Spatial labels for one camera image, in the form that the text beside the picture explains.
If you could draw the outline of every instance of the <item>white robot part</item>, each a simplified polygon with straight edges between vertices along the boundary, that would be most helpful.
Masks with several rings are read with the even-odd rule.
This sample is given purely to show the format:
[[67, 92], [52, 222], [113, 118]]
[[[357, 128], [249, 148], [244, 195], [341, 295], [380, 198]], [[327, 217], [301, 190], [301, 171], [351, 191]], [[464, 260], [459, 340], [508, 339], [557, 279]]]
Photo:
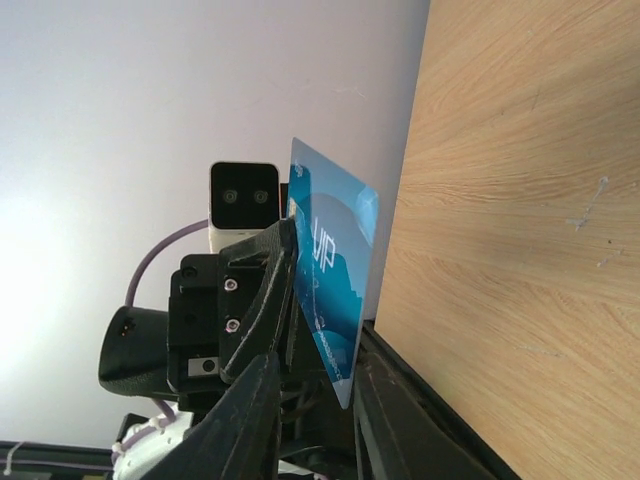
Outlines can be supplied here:
[[[116, 460], [113, 467], [114, 480], [139, 480], [149, 470], [156, 466], [176, 445], [182, 442], [184, 432], [191, 426], [192, 413], [180, 412], [177, 407], [172, 407], [176, 413], [175, 422], [164, 428], [155, 428], [155, 431], [144, 436], [124, 451]], [[145, 427], [155, 427], [159, 419], [164, 415], [154, 417], [145, 424], [133, 425], [127, 431], [125, 443], [129, 438]]]

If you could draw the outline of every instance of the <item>wood grain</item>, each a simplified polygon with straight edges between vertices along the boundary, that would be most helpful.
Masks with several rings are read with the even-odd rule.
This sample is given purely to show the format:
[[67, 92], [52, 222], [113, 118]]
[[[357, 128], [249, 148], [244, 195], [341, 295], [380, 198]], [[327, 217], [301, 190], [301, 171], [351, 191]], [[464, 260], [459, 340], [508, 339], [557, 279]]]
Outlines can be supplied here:
[[432, 1], [376, 328], [523, 478], [640, 478], [639, 1]]

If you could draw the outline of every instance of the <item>cable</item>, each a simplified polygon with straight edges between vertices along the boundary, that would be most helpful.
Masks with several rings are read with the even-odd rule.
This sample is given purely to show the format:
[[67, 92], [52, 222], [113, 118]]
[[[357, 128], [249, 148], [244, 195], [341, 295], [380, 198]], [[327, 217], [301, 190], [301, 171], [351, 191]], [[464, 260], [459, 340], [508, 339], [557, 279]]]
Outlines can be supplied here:
[[173, 423], [176, 421], [176, 412], [174, 412], [173, 408], [171, 408], [166, 402], [159, 400], [157, 398], [154, 398], [153, 403], [155, 403], [156, 406], [160, 409], [160, 411], [164, 413], [164, 416], [167, 417], [170, 423]]
[[16, 443], [13, 447], [11, 447], [11, 449], [7, 453], [7, 458], [0, 460], [0, 465], [5, 465], [5, 469], [2, 472], [2, 474], [5, 477], [9, 477], [11, 475], [13, 465], [76, 468], [79, 470], [89, 470], [89, 471], [96, 471], [96, 472], [103, 472], [103, 473], [107, 473], [111, 471], [109, 467], [101, 467], [98, 465], [86, 465], [82, 463], [47, 462], [43, 460], [14, 460], [13, 455], [18, 451], [20, 447], [22, 447], [26, 443], [27, 442]]
[[151, 264], [154, 258], [158, 256], [160, 252], [162, 252], [165, 248], [167, 248], [172, 243], [177, 242], [183, 237], [187, 235], [204, 230], [209, 227], [208, 220], [201, 220], [196, 223], [192, 223], [191, 225], [187, 225], [186, 227], [181, 228], [177, 232], [172, 233], [164, 240], [161, 240], [155, 247], [153, 247], [149, 253], [145, 255], [145, 257], [136, 268], [136, 271], [133, 273], [131, 277], [131, 281], [129, 282], [129, 288], [127, 288], [127, 295], [124, 300], [124, 304], [127, 307], [132, 307], [133, 302], [136, 297], [136, 290], [138, 290], [138, 285], [140, 284], [140, 280], [142, 279], [142, 275], [144, 275], [145, 270]]
[[[133, 272], [133, 276], [129, 281], [129, 287], [127, 288], [127, 294], [124, 299], [125, 306], [133, 307], [133, 303], [136, 298], [136, 291], [138, 290], [138, 285], [140, 285], [140, 280], [142, 279], [144, 272], [147, 270], [147, 268], [149, 267], [153, 259], [156, 258], [160, 252], [162, 252], [169, 245], [177, 242], [181, 238], [186, 237], [191, 233], [204, 230], [205, 228], [208, 228], [208, 226], [209, 226], [208, 220], [200, 220], [199, 222], [192, 223], [191, 225], [187, 225], [186, 227], [183, 227], [180, 230], [172, 233], [168, 237], [164, 238], [163, 240], [158, 242], [158, 244], [155, 247], [149, 250], [149, 253], [147, 253], [144, 256], [144, 258], [136, 268], [135, 272]], [[155, 399], [153, 400], [153, 403], [155, 403], [156, 406], [160, 409], [160, 411], [164, 413], [165, 416], [167, 417], [163, 421], [163, 423], [166, 423], [166, 425], [164, 426], [167, 426], [175, 421], [176, 414], [169, 405], [167, 405], [162, 400], [155, 400]], [[114, 444], [114, 448], [116, 448], [116, 445], [119, 445], [119, 447], [117, 448], [123, 448], [124, 450], [122, 452], [114, 451], [113, 455], [111, 456], [113, 462], [115, 463], [115, 461], [118, 459], [118, 456], [124, 453], [127, 449], [131, 448], [140, 438], [143, 438], [149, 433], [154, 431], [153, 428], [151, 427], [148, 427], [148, 428], [150, 428], [150, 430], [148, 431], [146, 431], [146, 429], [141, 430], [141, 432], [146, 431], [146, 433], [144, 434], [141, 434], [141, 432], [138, 432], [137, 434], [133, 435], [131, 438], [132, 439], [136, 438], [136, 440], [132, 441], [131, 443], [125, 442], [125, 444], [122, 444], [122, 445]]]
[[26, 442], [24, 441], [16, 443], [13, 447], [11, 447], [11, 450], [9, 450], [9, 452], [7, 453], [7, 460], [5, 462], [7, 464], [7, 467], [4, 469], [5, 477], [8, 477], [9, 475], [11, 475], [11, 460], [13, 460], [13, 454], [16, 453], [16, 451], [25, 443]]
[[[7, 465], [7, 468], [3, 472], [5, 476], [11, 475], [11, 471], [9, 470], [10, 465], [7, 460], [0, 460], [0, 465]], [[77, 470], [87, 470], [87, 471], [95, 471], [102, 473], [109, 473], [113, 471], [109, 467], [100, 467], [97, 465], [85, 465], [82, 463], [63, 463], [63, 462], [46, 462], [43, 460], [12, 460], [11, 465], [22, 465], [22, 466], [44, 466], [44, 467], [60, 467], [60, 468], [75, 468]]]

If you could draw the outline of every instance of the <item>white wall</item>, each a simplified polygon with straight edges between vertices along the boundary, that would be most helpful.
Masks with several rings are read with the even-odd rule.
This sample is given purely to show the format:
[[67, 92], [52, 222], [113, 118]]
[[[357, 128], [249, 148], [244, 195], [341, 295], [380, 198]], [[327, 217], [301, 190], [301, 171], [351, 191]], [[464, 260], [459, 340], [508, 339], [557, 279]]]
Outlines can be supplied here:
[[[97, 384], [137, 262], [204, 219], [215, 160], [287, 174], [298, 136], [380, 193], [377, 304], [424, 38], [421, 0], [0, 2], [0, 439], [108, 446], [145, 399]], [[182, 256], [147, 273], [164, 309]]]

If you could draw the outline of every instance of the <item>white camera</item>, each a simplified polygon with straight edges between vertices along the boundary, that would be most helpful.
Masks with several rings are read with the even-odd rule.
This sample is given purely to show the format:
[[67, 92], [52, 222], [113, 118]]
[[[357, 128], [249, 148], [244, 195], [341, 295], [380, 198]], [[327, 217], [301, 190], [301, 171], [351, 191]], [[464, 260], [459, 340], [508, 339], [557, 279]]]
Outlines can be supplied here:
[[280, 178], [275, 165], [214, 163], [209, 175], [211, 253], [276, 223], [281, 205]]

